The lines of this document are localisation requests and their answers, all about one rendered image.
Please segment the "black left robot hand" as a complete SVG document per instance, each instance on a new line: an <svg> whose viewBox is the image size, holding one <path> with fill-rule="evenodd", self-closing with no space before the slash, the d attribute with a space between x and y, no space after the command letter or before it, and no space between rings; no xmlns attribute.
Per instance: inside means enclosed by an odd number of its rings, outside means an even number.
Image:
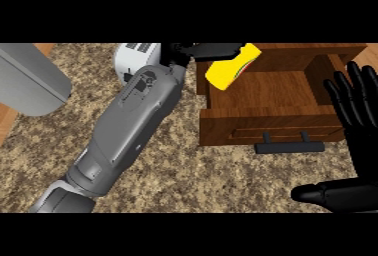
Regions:
<svg viewBox="0 0 378 256"><path fill-rule="evenodd" d="M196 62L231 60L240 53L245 43L162 43L159 63L187 66Z"/></svg>

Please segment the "open wooden drawer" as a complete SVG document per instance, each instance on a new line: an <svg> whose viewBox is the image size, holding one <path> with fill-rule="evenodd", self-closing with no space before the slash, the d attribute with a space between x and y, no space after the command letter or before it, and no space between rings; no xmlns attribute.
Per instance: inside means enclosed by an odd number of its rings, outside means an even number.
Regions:
<svg viewBox="0 0 378 256"><path fill-rule="evenodd" d="M196 89L205 96L205 116L231 116L239 111L319 107L330 100L321 81L344 70L364 43L255 43L261 51L243 73L221 91L205 79L211 62L196 64Z"/></svg>

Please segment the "grey rounded appliance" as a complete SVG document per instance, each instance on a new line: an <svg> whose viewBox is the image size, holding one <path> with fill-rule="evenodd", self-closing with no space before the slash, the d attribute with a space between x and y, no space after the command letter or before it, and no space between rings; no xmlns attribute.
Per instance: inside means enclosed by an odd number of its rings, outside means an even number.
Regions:
<svg viewBox="0 0 378 256"><path fill-rule="evenodd" d="M0 43L0 103L44 116L66 103L70 80L31 43Z"/></svg>

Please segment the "wooden drawer front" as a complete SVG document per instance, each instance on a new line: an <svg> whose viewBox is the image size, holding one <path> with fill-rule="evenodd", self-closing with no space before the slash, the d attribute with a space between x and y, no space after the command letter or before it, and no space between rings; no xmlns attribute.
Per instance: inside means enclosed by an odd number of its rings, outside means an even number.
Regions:
<svg viewBox="0 0 378 256"><path fill-rule="evenodd" d="M313 141L344 139L342 125L330 105L202 109L199 145L252 145L267 132L273 142L299 142L305 131Z"/></svg>

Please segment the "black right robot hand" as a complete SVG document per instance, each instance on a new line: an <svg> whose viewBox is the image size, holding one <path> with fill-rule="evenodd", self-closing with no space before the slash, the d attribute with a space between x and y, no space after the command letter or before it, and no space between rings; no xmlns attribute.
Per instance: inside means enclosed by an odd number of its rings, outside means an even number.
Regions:
<svg viewBox="0 0 378 256"><path fill-rule="evenodd" d="M290 198L332 213L378 212L378 73L372 66L347 63L347 73L323 80L342 124L355 178L296 186Z"/></svg>

